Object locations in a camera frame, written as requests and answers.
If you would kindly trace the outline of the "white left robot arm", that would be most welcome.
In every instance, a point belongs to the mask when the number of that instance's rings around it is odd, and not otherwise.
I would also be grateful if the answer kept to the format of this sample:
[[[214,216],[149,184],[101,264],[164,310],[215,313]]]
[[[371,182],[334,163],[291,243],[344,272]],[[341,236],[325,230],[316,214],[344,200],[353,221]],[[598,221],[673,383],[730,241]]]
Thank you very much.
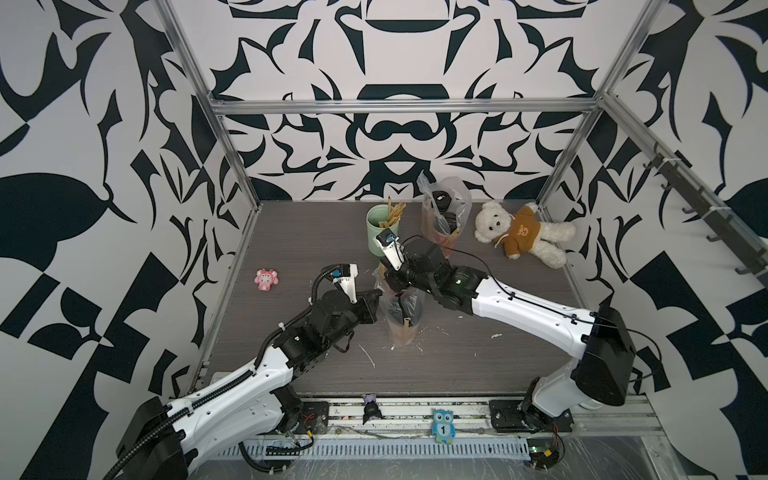
[[[246,439],[286,433],[299,423],[302,402],[292,382],[372,324],[382,293],[354,299],[332,289],[262,343],[255,359],[222,380],[167,404],[157,398],[134,414],[117,447],[108,479],[185,479],[214,455]]]

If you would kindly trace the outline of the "red milk tea cup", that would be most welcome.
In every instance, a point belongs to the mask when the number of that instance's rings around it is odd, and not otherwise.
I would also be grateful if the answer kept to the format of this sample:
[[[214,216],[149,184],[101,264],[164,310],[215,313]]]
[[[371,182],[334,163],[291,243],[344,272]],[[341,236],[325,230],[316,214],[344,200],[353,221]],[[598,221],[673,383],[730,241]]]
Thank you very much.
[[[432,192],[432,206],[444,218],[454,217],[455,213],[451,210],[453,197],[444,190],[435,190]]]
[[[427,237],[444,249],[453,248],[461,233],[455,213],[438,214],[427,224]]]

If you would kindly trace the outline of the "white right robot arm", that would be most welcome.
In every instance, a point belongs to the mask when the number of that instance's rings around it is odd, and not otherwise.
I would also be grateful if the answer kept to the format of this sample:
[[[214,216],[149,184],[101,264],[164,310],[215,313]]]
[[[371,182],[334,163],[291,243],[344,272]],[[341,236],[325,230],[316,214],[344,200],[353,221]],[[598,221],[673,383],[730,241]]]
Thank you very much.
[[[569,307],[517,290],[498,281],[488,267],[451,265],[442,249],[424,238],[407,244],[391,238],[380,248],[392,290],[413,287],[446,309],[512,326],[568,354],[564,366],[531,382],[511,430],[544,430],[575,406],[624,405],[635,381],[636,349],[633,331],[617,310]]]

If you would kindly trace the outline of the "pale milk tea cup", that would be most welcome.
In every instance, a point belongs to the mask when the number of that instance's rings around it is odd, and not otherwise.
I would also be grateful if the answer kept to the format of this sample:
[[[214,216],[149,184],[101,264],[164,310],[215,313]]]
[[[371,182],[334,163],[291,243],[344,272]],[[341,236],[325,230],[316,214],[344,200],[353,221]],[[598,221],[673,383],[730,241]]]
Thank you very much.
[[[396,297],[384,310],[392,341],[396,346],[410,345],[418,332],[424,301],[418,297]]]

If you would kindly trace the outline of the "clear plastic carrier bag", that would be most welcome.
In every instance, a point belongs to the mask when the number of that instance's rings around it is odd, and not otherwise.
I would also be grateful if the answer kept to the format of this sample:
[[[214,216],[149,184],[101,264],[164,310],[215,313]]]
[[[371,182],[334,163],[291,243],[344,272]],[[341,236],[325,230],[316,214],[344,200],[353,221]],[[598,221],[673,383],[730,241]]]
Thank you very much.
[[[422,194],[422,235],[439,245],[448,257],[468,226],[472,196],[456,176],[430,182],[422,172],[417,178],[417,186]]]

